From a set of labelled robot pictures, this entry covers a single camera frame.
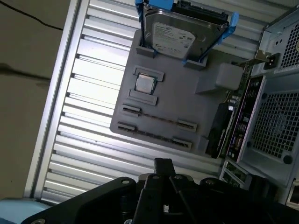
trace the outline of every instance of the metal latch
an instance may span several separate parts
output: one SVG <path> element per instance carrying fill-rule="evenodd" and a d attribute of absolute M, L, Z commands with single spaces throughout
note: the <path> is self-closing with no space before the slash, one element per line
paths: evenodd
<path fill-rule="evenodd" d="M 264 62 L 269 62 L 269 56 L 271 56 L 271 53 L 269 52 L 263 52 L 262 50 L 257 50 L 256 56 L 253 59 L 247 60 L 245 62 L 240 62 L 237 64 L 237 66 L 244 66 L 244 65 L 256 65 Z"/>

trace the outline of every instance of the floor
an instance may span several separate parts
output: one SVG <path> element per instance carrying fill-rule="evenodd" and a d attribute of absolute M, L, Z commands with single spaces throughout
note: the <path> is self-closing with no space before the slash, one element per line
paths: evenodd
<path fill-rule="evenodd" d="M 63 28 L 69 0 L 3 0 Z M 62 31 L 0 5 L 0 63 L 50 78 Z M 0 199 L 22 197 L 47 97 L 38 82 L 0 74 Z"/>

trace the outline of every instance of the rear io panel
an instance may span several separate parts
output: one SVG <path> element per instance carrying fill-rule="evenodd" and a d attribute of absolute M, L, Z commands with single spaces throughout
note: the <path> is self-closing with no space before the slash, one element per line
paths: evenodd
<path fill-rule="evenodd" d="M 238 160 L 244 136 L 248 127 L 249 119 L 253 112 L 254 104 L 256 102 L 262 80 L 263 76 L 252 78 L 247 86 L 239 117 L 237 119 L 227 153 L 227 156 L 233 161 Z"/>

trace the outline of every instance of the screw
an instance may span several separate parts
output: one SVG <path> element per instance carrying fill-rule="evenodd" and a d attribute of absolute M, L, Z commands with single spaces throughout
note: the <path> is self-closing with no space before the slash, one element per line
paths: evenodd
<path fill-rule="evenodd" d="M 208 184 L 208 185 L 214 185 L 215 181 L 213 181 L 213 180 L 206 180 L 206 184 Z"/>
<path fill-rule="evenodd" d="M 128 183 L 130 183 L 130 181 L 128 181 L 128 180 L 123 180 L 122 183 L 123 183 L 123 184 L 128 184 Z"/>
<path fill-rule="evenodd" d="M 43 218 L 38 219 L 36 221 L 33 221 L 31 224 L 45 224 L 46 220 L 44 220 Z"/>
<path fill-rule="evenodd" d="M 263 94 L 262 94 L 262 99 L 266 99 L 266 98 L 267 98 L 267 96 L 268 96 L 268 94 L 267 94 L 267 93 L 263 93 Z"/>
<path fill-rule="evenodd" d="M 124 222 L 124 224 L 132 224 L 133 220 L 132 219 L 128 219 Z"/>
<path fill-rule="evenodd" d="M 230 102 L 231 104 L 235 104 L 235 103 L 236 103 L 236 101 L 235 101 L 234 99 L 230 99 L 229 102 Z"/>
<path fill-rule="evenodd" d="M 286 155 L 283 159 L 284 163 L 290 165 L 293 163 L 293 158 L 290 155 Z"/>

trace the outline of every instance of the ribbed aluminum panel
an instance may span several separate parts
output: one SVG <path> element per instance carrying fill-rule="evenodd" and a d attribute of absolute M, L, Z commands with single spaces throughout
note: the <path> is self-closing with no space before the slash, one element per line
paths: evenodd
<path fill-rule="evenodd" d="M 236 33 L 216 48 L 244 58 L 253 57 L 263 25 L 287 9 L 252 0 L 200 2 L 193 4 L 241 13 Z M 59 72 L 53 75 L 25 196 L 59 203 L 116 177 L 137 180 L 140 174 L 153 172 L 157 157 L 171 158 L 177 173 L 196 182 L 216 176 L 220 160 L 110 131 L 133 35 L 139 28 L 134 0 L 71 0 L 72 5 L 79 8 L 69 11 L 76 13 L 77 20 L 65 63 L 56 63 Z"/>

